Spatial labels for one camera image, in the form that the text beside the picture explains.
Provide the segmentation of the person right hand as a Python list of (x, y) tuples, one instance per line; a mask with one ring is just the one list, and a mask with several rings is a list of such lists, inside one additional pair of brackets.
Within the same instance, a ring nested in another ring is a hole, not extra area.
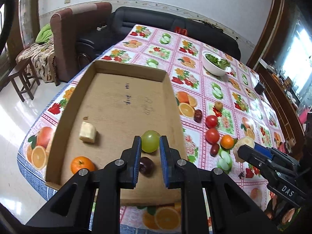
[(295, 208), (284, 199), (274, 195), (264, 213), (276, 226), (279, 232), (284, 232), (294, 221), (301, 208)]

